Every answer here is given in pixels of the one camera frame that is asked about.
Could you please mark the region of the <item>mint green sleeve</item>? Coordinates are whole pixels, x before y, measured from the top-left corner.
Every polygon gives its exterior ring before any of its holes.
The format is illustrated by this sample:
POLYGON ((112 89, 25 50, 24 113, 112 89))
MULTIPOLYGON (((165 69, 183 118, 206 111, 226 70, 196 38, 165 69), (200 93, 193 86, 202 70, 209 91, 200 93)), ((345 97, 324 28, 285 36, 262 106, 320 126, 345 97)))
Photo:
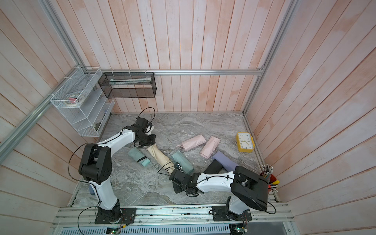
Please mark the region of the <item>mint green sleeve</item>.
POLYGON ((191 162, 185 157, 185 155, 180 152, 179 150, 172 154, 171 159, 174 162, 177 162, 180 164, 182 171, 185 174, 192 175, 194 173, 194 167, 191 164, 191 162))

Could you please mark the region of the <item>mint green umbrella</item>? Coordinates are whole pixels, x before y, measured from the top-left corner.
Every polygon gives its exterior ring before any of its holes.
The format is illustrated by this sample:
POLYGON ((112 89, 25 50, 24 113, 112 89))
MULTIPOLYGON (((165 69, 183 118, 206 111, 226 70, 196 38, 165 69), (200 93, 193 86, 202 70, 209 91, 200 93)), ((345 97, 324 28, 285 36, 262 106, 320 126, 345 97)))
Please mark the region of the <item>mint green umbrella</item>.
POLYGON ((151 164, 151 161, 148 159, 148 157, 136 147, 130 149, 127 154, 129 157, 131 157, 133 160, 144 167, 151 164))

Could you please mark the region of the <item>beige umbrella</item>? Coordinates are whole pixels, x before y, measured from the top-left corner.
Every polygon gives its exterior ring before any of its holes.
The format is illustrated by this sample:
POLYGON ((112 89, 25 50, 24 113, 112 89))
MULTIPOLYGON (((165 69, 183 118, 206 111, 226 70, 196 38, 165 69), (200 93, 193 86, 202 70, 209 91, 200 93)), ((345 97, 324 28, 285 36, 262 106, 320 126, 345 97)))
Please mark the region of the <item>beige umbrella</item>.
POLYGON ((163 152, 161 152, 156 145, 149 146, 147 151, 158 162, 158 164, 164 169, 168 175, 174 171, 174 162, 171 161, 163 152))

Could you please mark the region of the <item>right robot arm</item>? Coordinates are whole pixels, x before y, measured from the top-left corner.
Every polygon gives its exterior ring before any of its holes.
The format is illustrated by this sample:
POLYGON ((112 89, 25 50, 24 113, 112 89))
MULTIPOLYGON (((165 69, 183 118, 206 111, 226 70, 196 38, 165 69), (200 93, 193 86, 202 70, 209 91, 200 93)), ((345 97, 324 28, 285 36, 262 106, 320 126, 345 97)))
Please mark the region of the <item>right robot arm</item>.
POLYGON ((189 197, 209 192, 230 193, 225 210, 232 214, 241 215, 248 209, 267 211, 267 180, 242 166, 222 174, 188 175, 175 169, 169 179, 173 183, 175 193, 185 192, 189 197))

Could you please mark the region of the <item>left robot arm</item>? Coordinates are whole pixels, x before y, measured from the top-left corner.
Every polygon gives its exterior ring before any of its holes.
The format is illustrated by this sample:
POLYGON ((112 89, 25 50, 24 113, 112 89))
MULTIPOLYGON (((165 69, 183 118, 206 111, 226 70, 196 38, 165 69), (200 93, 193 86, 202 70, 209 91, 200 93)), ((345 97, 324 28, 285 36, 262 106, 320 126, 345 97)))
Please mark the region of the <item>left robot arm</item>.
POLYGON ((122 128, 103 142, 85 145, 78 172, 94 191, 99 201, 100 215, 111 220, 118 220, 121 215, 119 200, 110 182, 112 156, 130 143, 138 142, 142 147, 155 144, 153 128, 151 121, 138 117, 134 124, 122 128))

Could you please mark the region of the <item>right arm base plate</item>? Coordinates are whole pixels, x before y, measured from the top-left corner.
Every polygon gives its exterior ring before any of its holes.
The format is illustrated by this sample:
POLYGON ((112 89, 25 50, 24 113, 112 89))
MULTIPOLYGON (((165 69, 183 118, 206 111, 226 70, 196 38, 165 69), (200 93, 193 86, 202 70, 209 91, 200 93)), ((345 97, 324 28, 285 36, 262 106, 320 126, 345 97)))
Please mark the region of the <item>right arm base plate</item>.
POLYGON ((227 206, 213 206, 209 211, 214 221, 251 221, 252 216, 249 210, 245 210, 242 214, 238 215, 231 212, 227 206))

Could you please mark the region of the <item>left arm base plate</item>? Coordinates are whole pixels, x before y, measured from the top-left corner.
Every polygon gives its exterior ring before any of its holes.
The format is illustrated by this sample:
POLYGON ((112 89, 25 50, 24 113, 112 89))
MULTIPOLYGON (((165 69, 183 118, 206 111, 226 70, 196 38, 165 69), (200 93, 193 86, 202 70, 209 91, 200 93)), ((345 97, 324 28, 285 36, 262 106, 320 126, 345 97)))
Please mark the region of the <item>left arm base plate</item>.
POLYGON ((132 224, 134 223, 136 208, 113 208, 112 210, 98 209, 95 224, 132 224))

